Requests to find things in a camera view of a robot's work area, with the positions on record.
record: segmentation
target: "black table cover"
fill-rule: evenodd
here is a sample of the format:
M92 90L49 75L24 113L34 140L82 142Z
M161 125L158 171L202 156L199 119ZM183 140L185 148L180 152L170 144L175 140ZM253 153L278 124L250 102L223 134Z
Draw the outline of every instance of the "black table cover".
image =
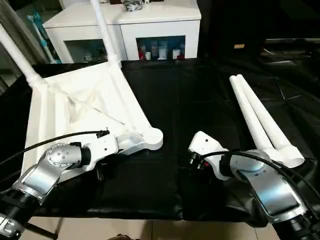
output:
M38 65L43 77L87 64ZM151 125L162 130L163 147L104 162L104 180L95 170L57 186L37 216L170 219L267 224L250 187L220 181L211 170L190 174L188 146L204 131L229 150L255 145L229 82L242 74L291 143L308 159L296 168L319 189L320 61L304 59L189 59L125 61L122 71ZM0 96L0 149L4 160L24 148L32 90L20 77ZM22 158L0 165L0 187L16 180ZM312 204L314 196L299 183Z

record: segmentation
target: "robotic arm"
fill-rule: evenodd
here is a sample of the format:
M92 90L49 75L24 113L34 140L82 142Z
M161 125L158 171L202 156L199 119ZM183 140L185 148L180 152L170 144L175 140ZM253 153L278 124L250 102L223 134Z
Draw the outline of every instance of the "robotic arm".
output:
M119 151L117 139L108 134L81 147L80 143L55 144L30 167L0 200L0 236L18 239L34 212L70 169L92 170L96 163Z
M191 164L197 156L227 151L218 141L199 131L189 146L193 153ZM261 150L246 153L271 162ZM314 219L305 203L286 179L267 164L238 155L214 155L205 160L211 165L214 175L223 181L237 178L251 185L255 199L264 215L272 224L281 240L319 240L320 221Z

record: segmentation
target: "white pipe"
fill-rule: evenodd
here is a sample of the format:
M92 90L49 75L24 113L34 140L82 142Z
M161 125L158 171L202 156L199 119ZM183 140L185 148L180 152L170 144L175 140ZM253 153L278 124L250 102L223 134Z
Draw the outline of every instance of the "white pipe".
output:
M43 81L38 73L33 69L28 60L19 50L15 42L11 39L5 28L0 23L0 43L18 65L30 86L37 85Z
M276 121L266 110L265 106L261 103L244 77L241 74L237 75L236 77L238 82L241 84L244 94L254 110L255 115L270 138L273 146L282 154L283 157L286 158L283 164L289 168L301 165L305 159L300 151L290 143L286 135L281 131Z
M231 76L229 80L256 148L267 153L272 160L283 162L282 156L274 149L264 128L252 109L239 79L236 76Z
M99 0L90 0L90 1L91 1L93 10L95 12L98 25L100 26L102 40L104 43L104 47L106 49L108 62L110 62L111 64L119 64L121 67L121 62L119 61L118 56L116 55L116 52L113 48L112 41L108 31L108 26L100 8L100 2Z

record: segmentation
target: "table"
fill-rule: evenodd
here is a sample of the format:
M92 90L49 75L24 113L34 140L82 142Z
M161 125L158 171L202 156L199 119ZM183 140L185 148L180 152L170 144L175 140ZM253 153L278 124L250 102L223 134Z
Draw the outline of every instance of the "table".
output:
M98 181L95 171L54 189L37 216L73 218L170 219L267 224L250 188L222 182L213 173L190 174L188 146L204 131L229 150L254 149L254 143L229 83L243 74L280 128L305 155L320 157L319 61L264 63L257 59L124 61L122 71L141 108L162 130L163 147L108 159ZM43 77L86 64L34 66ZM25 144L31 90L23 77L0 96L1 152L8 157ZM0 167L0 187L19 176L22 158ZM296 170L319 190L318 161ZM300 185L311 203L317 200Z
M197 57L201 13L196 0L151 2L134 12L126 12L122 4L106 3L101 10L121 60L139 60L137 39L167 36L185 36L185 58ZM67 7L43 27L63 63L83 62L92 46L103 48L90 2Z

